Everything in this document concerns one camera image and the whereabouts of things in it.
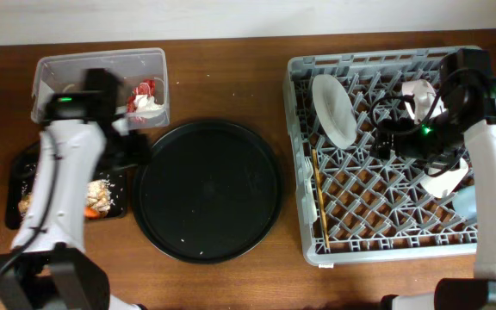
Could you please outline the pink bowl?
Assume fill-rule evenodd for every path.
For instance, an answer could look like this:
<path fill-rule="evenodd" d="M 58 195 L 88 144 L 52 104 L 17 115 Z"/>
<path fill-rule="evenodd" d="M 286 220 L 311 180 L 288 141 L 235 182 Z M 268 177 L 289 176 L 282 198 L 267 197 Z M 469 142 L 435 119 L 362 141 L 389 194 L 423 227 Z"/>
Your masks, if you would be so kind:
<path fill-rule="evenodd" d="M 427 91 L 436 95 L 436 91 L 432 87 L 432 85 L 424 79 L 404 82 L 401 87 L 401 92 L 403 96 L 409 96 L 412 98 L 411 102 L 405 102 L 406 111 L 408 112 L 410 118 L 413 120 L 415 124 L 419 124 L 420 122 L 416 119 L 415 112 L 417 103 L 419 102 L 419 98 L 424 95 Z"/>

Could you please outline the cream paper cup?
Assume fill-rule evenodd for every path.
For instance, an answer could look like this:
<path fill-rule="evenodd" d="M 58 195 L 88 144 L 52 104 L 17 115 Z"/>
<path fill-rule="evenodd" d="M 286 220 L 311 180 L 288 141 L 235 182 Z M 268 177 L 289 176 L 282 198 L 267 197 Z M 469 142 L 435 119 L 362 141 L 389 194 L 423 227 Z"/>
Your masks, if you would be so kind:
<path fill-rule="evenodd" d="M 468 173 L 468 164 L 461 158 L 459 166 L 449 170 L 438 177 L 425 175 L 420 181 L 420 186 L 430 195 L 436 198 L 444 198 L 451 194 L 455 187 Z"/>

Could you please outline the red and white wrapper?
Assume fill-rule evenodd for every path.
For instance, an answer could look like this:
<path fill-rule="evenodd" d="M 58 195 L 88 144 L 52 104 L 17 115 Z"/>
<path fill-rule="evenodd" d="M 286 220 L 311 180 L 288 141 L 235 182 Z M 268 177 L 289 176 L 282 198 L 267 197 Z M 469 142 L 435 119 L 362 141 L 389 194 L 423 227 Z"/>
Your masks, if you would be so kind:
<path fill-rule="evenodd" d="M 147 78 L 133 87 L 127 98 L 127 113 L 135 114 L 130 121 L 135 125 L 160 127 L 166 122 L 164 104 L 157 99 L 157 86 L 161 78 Z"/>

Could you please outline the orange carrot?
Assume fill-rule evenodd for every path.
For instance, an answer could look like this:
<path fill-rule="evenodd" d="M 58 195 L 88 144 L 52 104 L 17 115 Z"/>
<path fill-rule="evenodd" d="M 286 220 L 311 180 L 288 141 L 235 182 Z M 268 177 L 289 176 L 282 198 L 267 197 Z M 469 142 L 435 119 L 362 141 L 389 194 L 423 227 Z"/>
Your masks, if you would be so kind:
<path fill-rule="evenodd" d="M 84 209 L 84 216 L 87 219 L 95 220 L 95 219 L 99 219 L 101 217 L 101 214 L 97 210 L 95 210 L 93 208 L 86 207 Z"/>

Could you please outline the light blue plastic cup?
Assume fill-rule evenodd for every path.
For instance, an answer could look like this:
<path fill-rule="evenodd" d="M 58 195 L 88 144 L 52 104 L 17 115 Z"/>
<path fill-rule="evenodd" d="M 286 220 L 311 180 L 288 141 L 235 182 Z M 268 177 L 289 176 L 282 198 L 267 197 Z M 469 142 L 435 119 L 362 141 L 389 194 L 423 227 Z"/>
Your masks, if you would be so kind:
<path fill-rule="evenodd" d="M 456 192 L 452 200 L 453 209 L 462 217 L 470 220 L 476 217 L 475 186 L 468 186 Z"/>

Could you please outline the grey plate with food scraps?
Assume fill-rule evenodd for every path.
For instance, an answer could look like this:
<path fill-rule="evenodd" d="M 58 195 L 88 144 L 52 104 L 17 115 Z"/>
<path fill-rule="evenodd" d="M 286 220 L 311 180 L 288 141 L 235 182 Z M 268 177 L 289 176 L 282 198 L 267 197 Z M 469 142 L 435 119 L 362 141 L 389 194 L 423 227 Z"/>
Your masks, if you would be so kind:
<path fill-rule="evenodd" d="M 329 140 L 346 149 L 357 138 L 357 120 L 344 86 L 332 75 L 320 74 L 312 83 L 313 106 Z"/>

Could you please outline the wooden chopstick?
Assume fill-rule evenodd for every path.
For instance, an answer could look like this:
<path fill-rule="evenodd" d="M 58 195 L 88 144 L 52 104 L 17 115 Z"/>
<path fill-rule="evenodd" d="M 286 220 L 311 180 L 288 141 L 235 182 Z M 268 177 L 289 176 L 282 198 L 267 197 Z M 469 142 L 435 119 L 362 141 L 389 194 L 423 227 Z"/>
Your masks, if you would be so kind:
<path fill-rule="evenodd" d="M 327 250 L 330 250 L 330 241 L 329 241 L 329 234 L 328 234 L 328 225 L 327 225 L 327 220 L 326 220 L 326 211 L 325 211 L 323 193 L 322 193 L 322 188 L 321 188 L 321 178 L 320 178 L 320 174 L 319 174 L 318 156 L 317 156 L 316 149 L 312 149 L 311 152 L 312 152 L 312 160 L 313 160 L 314 178 L 315 178 L 315 184 L 316 184 L 316 190 L 317 190 L 317 196 L 318 196 L 321 227 L 323 230 L 323 236 L 324 236 L 324 240 L 325 240 L 325 248 Z"/>

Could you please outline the white plastic fork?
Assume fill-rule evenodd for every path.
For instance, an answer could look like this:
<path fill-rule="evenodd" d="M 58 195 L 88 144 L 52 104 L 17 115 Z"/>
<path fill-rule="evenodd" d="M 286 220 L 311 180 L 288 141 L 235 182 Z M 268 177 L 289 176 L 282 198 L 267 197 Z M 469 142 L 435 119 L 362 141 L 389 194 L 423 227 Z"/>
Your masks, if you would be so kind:
<path fill-rule="evenodd" d="M 317 210 L 315 200 L 313 197 L 312 177 L 313 177 L 313 163 L 312 159 L 308 156 L 304 157 L 305 165 L 305 187 L 307 194 L 307 223 L 312 225 L 317 220 Z"/>

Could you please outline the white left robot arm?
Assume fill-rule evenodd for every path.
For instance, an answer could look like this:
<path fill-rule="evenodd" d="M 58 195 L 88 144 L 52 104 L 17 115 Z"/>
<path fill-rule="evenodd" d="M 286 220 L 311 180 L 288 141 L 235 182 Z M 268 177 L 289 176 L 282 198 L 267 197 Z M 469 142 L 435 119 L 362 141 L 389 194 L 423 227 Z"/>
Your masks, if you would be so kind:
<path fill-rule="evenodd" d="M 76 93 L 56 93 L 40 121 L 31 205 L 11 250 L 0 254 L 0 301 L 8 309 L 131 309 L 85 255 L 84 207 L 98 168 L 121 170 L 151 158 L 146 135 L 118 114 L 122 82 L 103 68 L 84 73 Z"/>

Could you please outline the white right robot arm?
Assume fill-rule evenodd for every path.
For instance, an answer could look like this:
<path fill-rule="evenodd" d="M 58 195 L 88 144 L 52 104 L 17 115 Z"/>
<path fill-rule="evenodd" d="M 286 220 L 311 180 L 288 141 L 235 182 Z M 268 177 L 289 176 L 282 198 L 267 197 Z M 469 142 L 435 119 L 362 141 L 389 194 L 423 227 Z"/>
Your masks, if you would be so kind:
<path fill-rule="evenodd" d="M 371 154 L 454 168 L 468 153 L 474 170 L 478 242 L 471 278 L 444 278 L 430 294 L 386 295 L 383 309 L 496 309 L 496 77 L 488 52 L 462 48 L 440 62 L 440 88 L 423 118 L 372 120 Z"/>

